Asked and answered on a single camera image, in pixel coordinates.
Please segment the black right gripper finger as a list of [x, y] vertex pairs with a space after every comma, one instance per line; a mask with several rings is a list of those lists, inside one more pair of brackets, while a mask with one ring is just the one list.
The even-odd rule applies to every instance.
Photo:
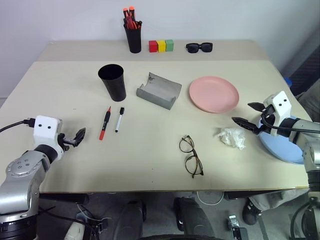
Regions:
[[263, 113], [266, 109], [266, 107], [264, 106], [263, 103], [260, 103], [260, 102], [250, 102], [247, 104], [248, 106], [250, 106], [252, 109], [258, 111], [258, 112], [261, 112]]
[[240, 126], [243, 129], [246, 129], [254, 134], [259, 134], [260, 129], [257, 127], [256, 124], [249, 122], [247, 119], [241, 117], [232, 117], [231, 118], [234, 123]]

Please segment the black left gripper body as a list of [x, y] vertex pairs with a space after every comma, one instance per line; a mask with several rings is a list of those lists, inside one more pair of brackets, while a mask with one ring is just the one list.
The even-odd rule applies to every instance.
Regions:
[[60, 133], [57, 137], [57, 142], [58, 142], [58, 145], [62, 148], [62, 150], [66, 152], [69, 150], [70, 147], [68, 145], [65, 145], [64, 138], [65, 138], [65, 134]]

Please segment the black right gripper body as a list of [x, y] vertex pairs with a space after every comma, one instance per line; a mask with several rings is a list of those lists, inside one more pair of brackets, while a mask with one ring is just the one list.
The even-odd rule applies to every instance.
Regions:
[[271, 130], [274, 130], [274, 122], [275, 122], [275, 108], [270, 104], [267, 107], [265, 107], [263, 104], [258, 105], [258, 111], [262, 112], [261, 114], [261, 121], [262, 124], [258, 129], [258, 132], [265, 132], [270, 133]]

